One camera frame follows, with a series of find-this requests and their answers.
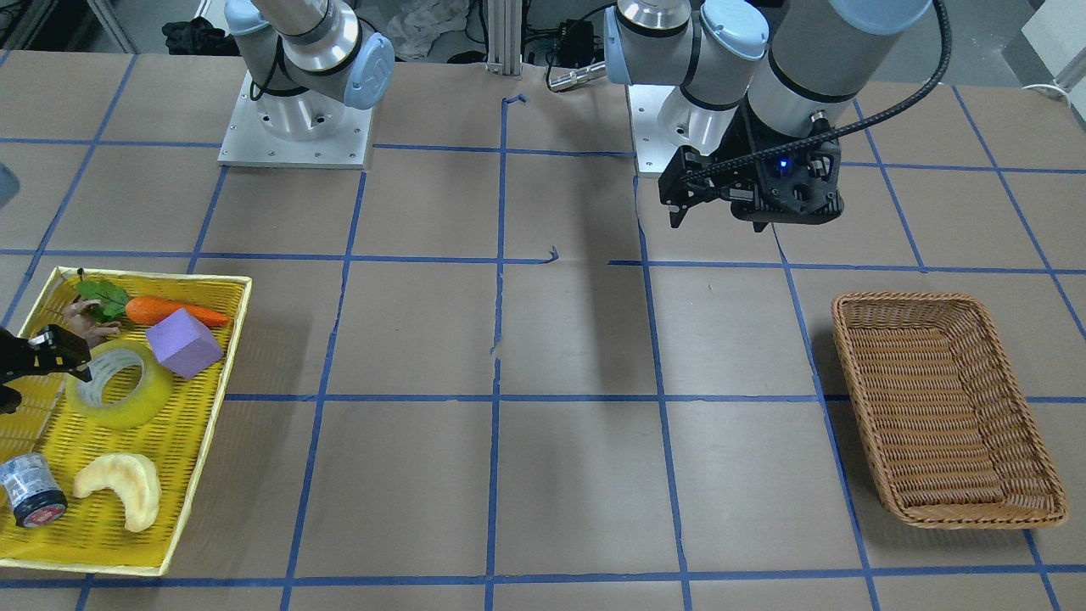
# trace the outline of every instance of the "tiled table surface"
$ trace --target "tiled table surface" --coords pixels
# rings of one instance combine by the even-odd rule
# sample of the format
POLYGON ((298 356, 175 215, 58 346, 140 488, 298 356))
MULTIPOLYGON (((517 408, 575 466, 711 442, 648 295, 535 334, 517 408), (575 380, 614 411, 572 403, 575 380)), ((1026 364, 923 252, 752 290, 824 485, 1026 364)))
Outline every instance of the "tiled table surface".
POLYGON ((54 265, 255 280, 169 574, 2 570, 0 608, 1086 609, 1086 136, 1060 103, 940 87, 845 139, 841 219, 755 234, 720 203, 670 229, 622 89, 528 66, 397 64, 366 174, 222 169, 243 71, 0 55, 5 327, 54 265), (988 305, 1066 525, 879 507, 830 301, 882 288, 988 305))

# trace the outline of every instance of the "basket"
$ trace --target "basket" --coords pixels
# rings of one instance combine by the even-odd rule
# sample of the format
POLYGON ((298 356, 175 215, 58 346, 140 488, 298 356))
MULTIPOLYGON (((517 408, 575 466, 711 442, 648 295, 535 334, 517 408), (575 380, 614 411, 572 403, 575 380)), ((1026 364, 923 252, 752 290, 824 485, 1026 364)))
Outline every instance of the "basket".
POLYGON ((992 319, 960 293, 848 292, 834 340, 879 498, 924 529, 1035 529, 1068 498, 992 319))
MULTIPOLYGON (((31 451, 45 455, 56 483, 68 497, 68 510, 48 526, 20 529, 0 493, 0 508, 8 513, 7 518, 0 517, 0 567, 163 575, 192 509, 233 366, 252 280, 106 269, 87 269, 85 277, 109 279, 129 294, 155 294, 229 315, 229 324, 212 330, 226 355, 192 380, 175 377, 166 407, 147 424, 128 431, 98 427, 70 409, 62 392, 66 374, 27 377, 11 383, 22 393, 23 404, 14 415, 0 417, 0 461, 31 451), (109 491, 85 499, 71 495, 76 473, 108 453, 141 454, 155 463, 162 497, 159 518, 150 529, 140 533, 125 531, 124 506, 109 491)), ((77 281, 76 269, 54 268, 21 335, 26 338, 49 323, 62 323, 59 313, 76 296, 77 281)), ((126 321, 119 338, 143 342, 147 329, 126 321)), ((126 371, 110 384, 131 389, 137 378, 135 370, 126 371)))

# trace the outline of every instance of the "can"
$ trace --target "can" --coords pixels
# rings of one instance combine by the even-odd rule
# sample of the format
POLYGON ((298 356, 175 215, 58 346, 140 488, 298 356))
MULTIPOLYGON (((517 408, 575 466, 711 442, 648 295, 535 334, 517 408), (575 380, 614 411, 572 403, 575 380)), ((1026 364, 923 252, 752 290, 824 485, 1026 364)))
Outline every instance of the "can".
POLYGON ((67 498, 56 485, 46 457, 31 453, 0 464, 0 485, 8 493, 15 524, 36 529, 67 511, 67 498))

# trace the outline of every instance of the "black cloth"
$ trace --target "black cloth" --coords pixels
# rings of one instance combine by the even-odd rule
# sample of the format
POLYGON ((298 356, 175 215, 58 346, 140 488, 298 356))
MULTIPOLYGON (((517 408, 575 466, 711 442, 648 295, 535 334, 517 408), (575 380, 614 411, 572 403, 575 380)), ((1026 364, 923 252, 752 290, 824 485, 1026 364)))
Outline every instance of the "black cloth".
POLYGON ((240 55, 233 36, 197 17, 190 22, 174 22, 162 26, 171 55, 240 55))

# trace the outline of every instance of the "yellow basket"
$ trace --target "yellow basket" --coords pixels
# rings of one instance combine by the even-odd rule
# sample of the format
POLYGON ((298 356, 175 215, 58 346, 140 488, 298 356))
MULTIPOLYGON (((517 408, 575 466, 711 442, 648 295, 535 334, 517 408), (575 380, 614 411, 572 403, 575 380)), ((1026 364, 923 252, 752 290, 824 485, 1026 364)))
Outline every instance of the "yellow basket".
MULTIPOLYGON (((129 294, 175 298, 230 316, 229 324, 212 330, 226 357, 192 380, 175 377, 166 407, 147 424, 128 431, 98 427, 70 409, 63 393, 64 374, 27 377, 11 383, 9 386, 22 393, 23 404, 16 413, 0 417, 0 462, 31 451, 45 455, 68 497, 68 510, 48 526, 20 529, 0 495, 0 507, 7 513, 7 518, 0 517, 0 567, 163 575, 192 510, 233 366, 252 279, 111 269, 86 269, 85 277, 108 279, 129 294), (71 494, 76 473, 108 453, 144 455, 159 470, 159 518, 141 533, 124 530, 124 506, 116 495, 101 492, 76 499, 71 494)), ((75 268, 53 269, 20 335, 26 338, 49 323, 62 323, 60 313, 76 296, 78 279, 75 268)), ((125 321, 119 338, 146 342, 147 329, 125 321)), ((128 372, 115 377, 117 384, 126 384, 126 375, 130 375, 127 383, 135 385, 138 374, 128 372)))

